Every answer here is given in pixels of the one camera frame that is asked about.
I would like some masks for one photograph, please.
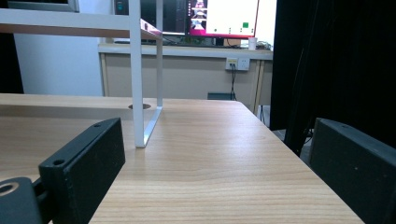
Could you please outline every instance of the floor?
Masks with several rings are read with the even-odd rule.
[[[258,119],[260,119],[267,127],[269,127],[270,123],[270,106],[269,105],[263,105],[262,107],[259,107],[259,111],[257,113]],[[273,133],[280,139],[284,140],[285,139],[285,132],[286,130],[277,130],[273,131]],[[304,144],[301,154],[300,154],[300,159],[305,162],[309,166],[309,153],[311,150],[311,143],[312,139],[307,138],[306,143]]]

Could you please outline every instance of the monitor screen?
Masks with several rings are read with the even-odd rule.
[[[156,26],[156,0],[141,0],[141,17]],[[186,0],[163,0],[163,34],[186,34]]]
[[[249,38],[256,33],[260,0],[188,0],[189,35]]]
[[[9,8],[78,12],[78,0],[8,0]]]

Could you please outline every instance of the black curtain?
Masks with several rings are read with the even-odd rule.
[[[292,0],[277,4],[270,128],[287,129],[285,144],[297,155],[315,118],[396,148],[395,2],[301,3],[307,15]]]
[[[0,1],[0,8],[7,8],[7,1]],[[23,93],[13,34],[0,34],[0,92]]]

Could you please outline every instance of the white metal shelf frame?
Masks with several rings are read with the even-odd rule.
[[[0,8],[0,33],[34,35],[72,35],[95,37],[129,37],[131,41],[131,76],[133,86],[134,141],[146,147],[163,109],[163,0],[157,0],[157,26],[145,27],[140,19],[140,1],[129,0],[130,16],[97,15]],[[142,49],[140,39],[157,42],[157,108],[144,126]]]
[[[134,8],[140,8],[140,1],[129,0],[129,11],[131,17],[130,36],[139,35],[140,39],[140,10],[136,12]],[[163,29],[163,0],[157,0],[157,28]],[[143,112],[143,78],[142,78],[142,45],[137,41],[130,41],[131,49],[131,72],[132,72],[132,96],[134,98],[134,144],[136,147],[146,147],[155,124],[163,110],[163,39],[156,39],[157,43],[157,108],[154,115],[144,125]]]

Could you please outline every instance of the power socket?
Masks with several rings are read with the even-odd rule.
[[[238,66],[236,66],[237,70],[240,71],[248,71],[250,67],[250,59],[249,58],[240,58],[238,59]]]
[[[233,68],[231,67],[231,64],[234,64],[235,69],[237,69],[238,68],[238,59],[237,58],[227,58],[225,60],[225,69],[232,70]]]

